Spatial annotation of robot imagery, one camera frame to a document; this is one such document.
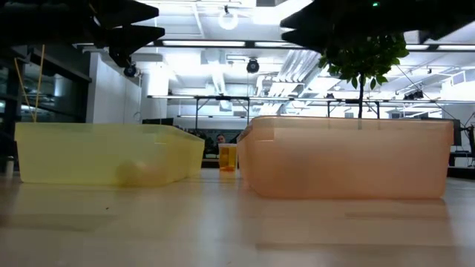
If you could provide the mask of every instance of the table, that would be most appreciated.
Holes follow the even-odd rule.
[[[473,266],[475,184],[443,200],[270,200],[238,175],[3,186],[1,266]]]

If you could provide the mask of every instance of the security camera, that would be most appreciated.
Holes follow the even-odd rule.
[[[259,71],[259,63],[257,59],[250,59],[247,63],[247,72],[248,73],[257,73]]]
[[[140,75],[140,69],[135,66],[135,62],[132,62],[130,66],[124,69],[124,75],[129,78],[135,78]]]

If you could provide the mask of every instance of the orange plastic bin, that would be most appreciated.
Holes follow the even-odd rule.
[[[265,197],[436,199],[452,122],[263,116],[237,144],[241,175]]]

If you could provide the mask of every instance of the ceiling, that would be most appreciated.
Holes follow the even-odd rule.
[[[281,41],[285,29],[279,27],[279,21],[309,4],[309,0],[287,0],[276,7],[256,7],[256,1],[141,2],[158,7],[160,16],[138,24],[164,27],[164,40]],[[231,14],[224,13],[225,4]],[[417,42],[417,32],[404,36],[408,44]],[[438,42],[428,43],[475,44],[475,23]],[[325,70],[319,70],[316,67],[319,55],[311,51],[144,47],[136,55],[151,58],[153,55],[163,56],[159,62],[143,60],[137,65],[143,73],[150,75],[154,75],[155,66],[165,67],[173,94],[213,94],[224,88],[224,93],[228,95],[323,97],[333,93],[341,98],[356,98],[358,95],[352,85],[330,77]],[[246,65],[253,58],[258,60],[261,68],[258,73],[248,74]],[[463,70],[475,68],[475,53],[412,52],[400,62],[399,67],[394,66],[387,74],[388,83],[376,87],[373,92],[368,89],[366,94],[379,99],[401,99],[416,84],[424,92],[438,98],[444,81]],[[218,80],[222,80],[223,84],[220,85]],[[273,82],[286,82],[286,85],[273,87]]]

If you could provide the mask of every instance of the wooden table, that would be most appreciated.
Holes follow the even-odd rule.
[[[0,266],[475,266],[475,184],[443,200],[269,200],[203,170],[162,188],[4,186]]]

